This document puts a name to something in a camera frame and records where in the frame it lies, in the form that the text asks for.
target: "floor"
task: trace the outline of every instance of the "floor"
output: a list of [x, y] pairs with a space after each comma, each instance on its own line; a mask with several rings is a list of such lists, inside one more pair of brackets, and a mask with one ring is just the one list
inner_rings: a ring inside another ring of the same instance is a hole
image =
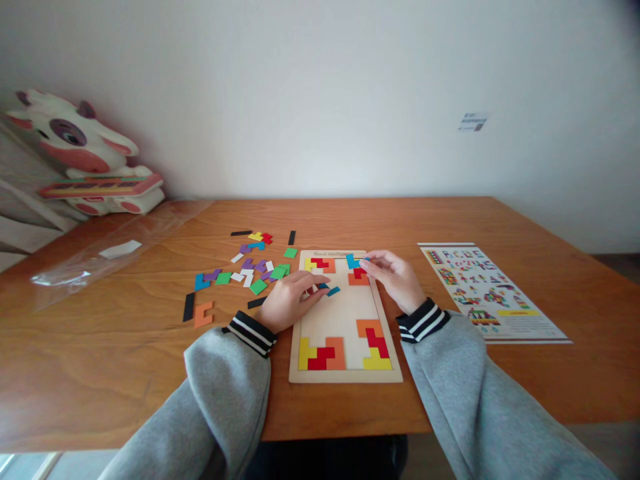
[[[640, 284], [640, 254], [595, 258]], [[567, 428], [620, 480], [640, 478], [640, 421]], [[48, 453], [0, 455], [0, 480], [96, 480], [116, 453], [117, 450], [64, 452], [49, 473], [43, 468]], [[454, 478], [434, 434], [409, 436], [409, 460], [403, 480]]]

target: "cow toy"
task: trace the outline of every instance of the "cow toy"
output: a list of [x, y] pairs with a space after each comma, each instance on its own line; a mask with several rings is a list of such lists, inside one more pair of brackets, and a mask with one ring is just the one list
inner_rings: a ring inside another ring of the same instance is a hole
[[141, 165], [127, 166], [127, 157], [137, 155], [138, 147], [100, 123], [88, 102], [76, 107], [32, 89], [16, 95], [25, 109], [7, 112], [9, 119], [36, 130], [42, 148], [70, 167], [69, 180], [40, 190], [42, 198], [64, 199], [90, 215], [147, 213], [164, 199], [162, 177]]

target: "white wall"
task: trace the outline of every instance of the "white wall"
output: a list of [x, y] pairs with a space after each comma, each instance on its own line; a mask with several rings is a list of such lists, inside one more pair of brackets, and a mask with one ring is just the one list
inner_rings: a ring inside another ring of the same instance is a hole
[[[587, 251], [640, 251], [623, 6], [7, 0], [0, 107], [89, 100], [171, 195], [493, 195]], [[456, 132], [475, 110], [484, 130]]]

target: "sticker on wall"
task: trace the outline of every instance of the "sticker on wall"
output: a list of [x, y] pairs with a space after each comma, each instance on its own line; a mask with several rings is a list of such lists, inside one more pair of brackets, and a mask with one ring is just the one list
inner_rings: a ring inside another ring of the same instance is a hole
[[462, 120], [460, 121], [458, 131], [480, 131], [482, 126], [487, 122], [488, 118], [489, 114], [486, 112], [465, 113], [465, 116], [462, 117]]

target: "cow eye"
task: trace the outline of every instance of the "cow eye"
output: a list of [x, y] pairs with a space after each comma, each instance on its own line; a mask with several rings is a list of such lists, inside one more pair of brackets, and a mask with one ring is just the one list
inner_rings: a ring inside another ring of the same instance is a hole
[[76, 137], [74, 137], [72, 134], [70, 134], [68, 132], [64, 132], [62, 134], [62, 138], [64, 140], [66, 140], [67, 142], [72, 143], [74, 145], [78, 145], [80, 143]]
[[64, 140], [70, 145], [83, 147], [87, 144], [86, 135], [76, 125], [68, 120], [53, 119], [49, 122], [49, 126], [58, 138]]

